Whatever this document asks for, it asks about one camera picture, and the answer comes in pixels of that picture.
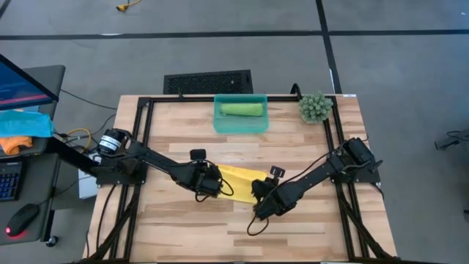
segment yellow cable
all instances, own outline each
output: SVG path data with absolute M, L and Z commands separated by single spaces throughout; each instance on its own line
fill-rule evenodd
M 125 12 L 127 10 L 127 8 L 129 8 L 129 6 L 133 6 L 134 4 L 138 4 L 140 1 L 141 0 L 136 0 L 136 1 L 133 1 L 132 3 L 129 3 L 129 4 L 120 4 L 116 8 L 120 12 Z
M 83 153 L 91 144 L 91 132 L 89 132 L 89 130 L 86 128 L 76 128 L 71 131 L 68 131 L 67 135 L 70 136 L 71 134 L 78 132 L 78 131 L 85 131 L 88 134 L 88 142 L 86 143 L 86 146 L 84 147 L 84 149 L 80 152 L 80 153 Z

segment teal container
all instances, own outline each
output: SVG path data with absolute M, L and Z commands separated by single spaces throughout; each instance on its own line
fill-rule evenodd
M 224 115 L 220 110 L 222 103 L 261 103 L 264 114 L 261 117 Z M 213 128 L 222 134 L 264 133 L 269 128 L 267 95 L 215 95 Z

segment yellow cloth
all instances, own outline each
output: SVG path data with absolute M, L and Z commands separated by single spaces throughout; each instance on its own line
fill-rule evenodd
M 32 147 L 32 137 L 12 136 L 0 139 L 0 145 L 5 154 L 17 155 L 20 153 L 20 146 Z
M 231 194 L 232 190 L 226 183 L 223 183 L 221 187 L 222 192 L 225 194 L 219 194 L 218 197 L 223 199 L 231 199 L 237 202 L 248 202 L 255 204 L 256 198 L 252 195 L 252 182 L 254 180 L 265 180 L 267 177 L 266 172 L 256 171 L 253 169 L 243 169 L 235 166 L 218 165 L 218 169 L 221 172 L 223 179 L 229 183 L 233 188 L 233 195 L 228 196 L 225 194 Z

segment computer monitor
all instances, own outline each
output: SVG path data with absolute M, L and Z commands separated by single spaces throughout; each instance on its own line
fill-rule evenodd
M 54 101 L 59 101 L 59 97 L 0 54 L 0 110 Z

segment wooden table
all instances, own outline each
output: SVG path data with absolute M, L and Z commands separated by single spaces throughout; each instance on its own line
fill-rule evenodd
M 137 100 L 137 95 L 121 97 L 115 128 L 132 131 Z M 345 139 L 366 138 L 357 98 L 338 95 L 337 104 Z M 259 135 L 217 134 L 212 126 L 212 103 L 156 103 L 154 111 L 149 147 L 179 162 L 189 161 L 190 150 L 204 148 L 207 159 L 216 164 L 265 171 L 272 165 L 282 167 L 287 170 L 286 180 L 328 151 L 324 125 L 305 124 L 298 114 L 297 103 L 269 103 L 270 127 L 267 133 Z M 333 120 L 331 130 L 338 146 Z M 395 255 L 381 194 L 365 183 L 356 184 L 356 188 L 363 223 L 384 250 Z M 97 225 L 110 189 L 110 186 L 103 187 L 97 195 L 89 227 L 91 254 L 95 251 Z M 120 190 L 117 186 L 111 195 L 100 243 L 114 226 Z M 130 261 L 347 259 L 336 191 L 328 180 L 309 190 L 286 215 L 271 217 L 269 227 L 256 237 L 246 234 L 252 217 L 252 205 L 224 199 L 198 203 L 193 193 L 174 184 L 168 175 L 150 169 L 147 183 L 141 189 Z M 253 224 L 252 232 L 264 224 Z M 355 227 L 351 222 L 350 225 L 355 253 L 360 256 Z M 126 232 L 124 227 L 118 257 L 123 254 Z

